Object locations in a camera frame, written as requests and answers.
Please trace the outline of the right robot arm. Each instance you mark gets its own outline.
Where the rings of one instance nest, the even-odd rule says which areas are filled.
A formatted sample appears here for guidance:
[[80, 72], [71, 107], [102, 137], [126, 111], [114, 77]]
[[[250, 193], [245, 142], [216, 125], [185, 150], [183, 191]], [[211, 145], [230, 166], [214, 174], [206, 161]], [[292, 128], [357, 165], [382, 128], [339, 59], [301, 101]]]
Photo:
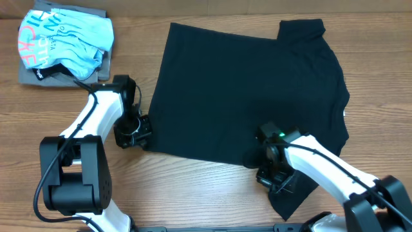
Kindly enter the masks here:
[[365, 173], [334, 155], [317, 139], [298, 129], [280, 130], [273, 122], [257, 129], [265, 163], [257, 181], [274, 197], [297, 195], [302, 174], [326, 190], [344, 209], [344, 216], [322, 212], [300, 231], [411, 231], [411, 199], [404, 185], [388, 175]]

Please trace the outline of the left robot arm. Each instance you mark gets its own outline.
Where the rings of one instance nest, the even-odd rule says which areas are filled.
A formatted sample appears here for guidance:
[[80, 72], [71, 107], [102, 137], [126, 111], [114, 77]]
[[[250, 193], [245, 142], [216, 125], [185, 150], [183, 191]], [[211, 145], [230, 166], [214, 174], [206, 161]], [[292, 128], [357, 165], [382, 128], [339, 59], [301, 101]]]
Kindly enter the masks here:
[[87, 91], [88, 102], [60, 135], [41, 141], [33, 211], [47, 223], [78, 220], [92, 231], [136, 231], [133, 218], [112, 199], [104, 143], [112, 131], [122, 149], [148, 145], [151, 123], [135, 101], [141, 89], [128, 75], [116, 75], [109, 84], [74, 83]]

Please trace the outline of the black t-shirt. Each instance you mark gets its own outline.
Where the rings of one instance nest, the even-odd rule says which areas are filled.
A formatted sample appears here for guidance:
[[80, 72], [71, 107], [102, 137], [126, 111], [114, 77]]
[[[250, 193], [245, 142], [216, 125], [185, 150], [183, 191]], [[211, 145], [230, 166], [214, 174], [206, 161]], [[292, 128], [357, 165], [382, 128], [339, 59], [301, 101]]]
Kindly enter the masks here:
[[171, 23], [149, 107], [147, 150], [260, 168], [268, 122], [339, 155], [350, 94], [321, 19], [281, 21], [276, 39]]

